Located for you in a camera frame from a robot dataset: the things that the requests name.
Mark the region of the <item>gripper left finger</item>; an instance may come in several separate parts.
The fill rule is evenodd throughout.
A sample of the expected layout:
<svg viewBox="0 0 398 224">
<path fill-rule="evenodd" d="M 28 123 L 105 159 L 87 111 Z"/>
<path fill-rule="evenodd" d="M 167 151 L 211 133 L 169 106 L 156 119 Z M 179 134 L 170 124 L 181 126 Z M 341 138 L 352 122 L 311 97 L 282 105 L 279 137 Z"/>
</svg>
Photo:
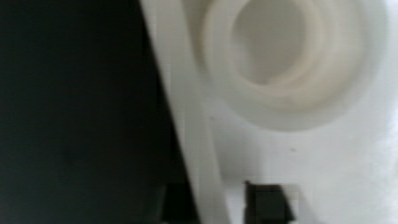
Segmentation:
<svg viewBox="0 0 398 224">
<path fill-rule="evenodd" d="M 190 224 L 195 221 L 195 203 L 186 183 L 165 187 L 160 220 L 165 224 Z"/>
</svg>

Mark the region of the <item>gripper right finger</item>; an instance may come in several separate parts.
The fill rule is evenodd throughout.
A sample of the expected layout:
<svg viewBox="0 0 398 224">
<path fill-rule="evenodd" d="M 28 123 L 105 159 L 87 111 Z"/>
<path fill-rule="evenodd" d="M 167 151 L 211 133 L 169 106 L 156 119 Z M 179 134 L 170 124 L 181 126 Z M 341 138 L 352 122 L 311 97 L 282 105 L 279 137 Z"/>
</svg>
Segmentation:
<svg viewBox="0 0 398 224">
<path fill-rule="evenodd" d="M 245 182 L 243 224 L 289 224 L 293 221 L 282 186 Z"/>
</svg>

